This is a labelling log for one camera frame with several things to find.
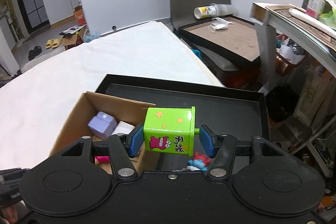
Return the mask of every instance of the star sticker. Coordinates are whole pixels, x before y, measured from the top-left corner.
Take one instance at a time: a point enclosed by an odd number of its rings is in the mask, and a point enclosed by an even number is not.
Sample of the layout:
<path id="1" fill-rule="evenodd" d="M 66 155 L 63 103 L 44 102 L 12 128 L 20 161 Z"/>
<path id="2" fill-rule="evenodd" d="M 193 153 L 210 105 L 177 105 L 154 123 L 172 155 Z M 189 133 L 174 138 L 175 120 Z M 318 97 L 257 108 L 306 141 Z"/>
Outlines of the star sticker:
<path id="1" fill-rule="evenodd" d="M 162 111 L 156 112 L 155 116 L 157 116 L 158 118 L 162 117 L 163 116 Z"/>

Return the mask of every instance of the black tray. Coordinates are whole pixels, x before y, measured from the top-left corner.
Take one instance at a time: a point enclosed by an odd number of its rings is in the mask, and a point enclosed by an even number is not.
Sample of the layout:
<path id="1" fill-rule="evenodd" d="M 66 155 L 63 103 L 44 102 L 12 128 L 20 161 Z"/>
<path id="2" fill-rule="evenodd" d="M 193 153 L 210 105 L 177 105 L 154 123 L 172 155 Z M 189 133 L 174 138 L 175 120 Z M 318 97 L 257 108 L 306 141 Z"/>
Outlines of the black tray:
<path id="1" fill-rule="evenodd" d="M 96 90 L 157 107 L 196 107 L 195 127 L 206 124 L 215 134 L 227 133 L 250 141 L 262 135 L 269 139 L 268 116 L 263 93 L 141 77 L 107 75 Z M 204 153 L 195 135 L 194 151 Z M 181 169 L 188 157 L 164 154 L 165 170 Z"/>

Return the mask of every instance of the green box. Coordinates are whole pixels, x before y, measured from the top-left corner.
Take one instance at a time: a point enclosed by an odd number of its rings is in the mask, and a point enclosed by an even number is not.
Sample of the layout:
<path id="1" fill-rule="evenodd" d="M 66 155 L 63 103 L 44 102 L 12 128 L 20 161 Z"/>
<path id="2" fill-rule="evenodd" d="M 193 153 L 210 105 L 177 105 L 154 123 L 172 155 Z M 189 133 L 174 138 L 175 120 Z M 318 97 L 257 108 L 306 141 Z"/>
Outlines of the green box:
<path id="1" fill-rule="evenodd" d="M 146 150 L 193 155 L 195 107 L 156 108 L 147 111 L 143 135 Z"/>

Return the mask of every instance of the cylindrical container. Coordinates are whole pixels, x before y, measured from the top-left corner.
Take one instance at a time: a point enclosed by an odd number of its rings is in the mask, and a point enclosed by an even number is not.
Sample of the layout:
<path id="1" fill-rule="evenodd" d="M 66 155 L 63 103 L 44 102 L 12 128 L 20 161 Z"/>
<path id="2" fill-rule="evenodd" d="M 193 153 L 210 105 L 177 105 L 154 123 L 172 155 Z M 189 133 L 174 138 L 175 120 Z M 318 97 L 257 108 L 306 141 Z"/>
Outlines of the cylindrical container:
<path id="1" fill-rule="evenodd" d="M 234 6 L 229 4 L 216 4 L 211 3 L 210 6 L 197 7 L 194 10 L 194 16 L 197 19 L 207 18 L 207 17 L 218 17 L 226 16 L 236 12 Z"/>
<path id="2" fill-rule="evenodd" d="M 306 14 L 315 19 L 318 19 L 323 11 L 324 4 L 324 0 L 309 0 L 306 8 Z"/>

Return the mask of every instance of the orange box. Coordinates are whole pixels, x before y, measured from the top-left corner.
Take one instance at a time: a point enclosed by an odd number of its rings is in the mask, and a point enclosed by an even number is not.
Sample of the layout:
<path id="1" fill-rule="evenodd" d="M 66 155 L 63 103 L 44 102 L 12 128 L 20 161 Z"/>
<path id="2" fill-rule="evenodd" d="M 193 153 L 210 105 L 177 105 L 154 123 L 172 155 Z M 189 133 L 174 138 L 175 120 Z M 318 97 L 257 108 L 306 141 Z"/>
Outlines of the orange box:
<path id="1" fill-rule="evenodd" d="M 84 18 L 84 15 L 83 15 L 83 9 L 82 9 L 81 6 L 77 6 L 75 8 L 74 15 L 77 19 L 78 25 L 86 25 L 85 18 Z"/>

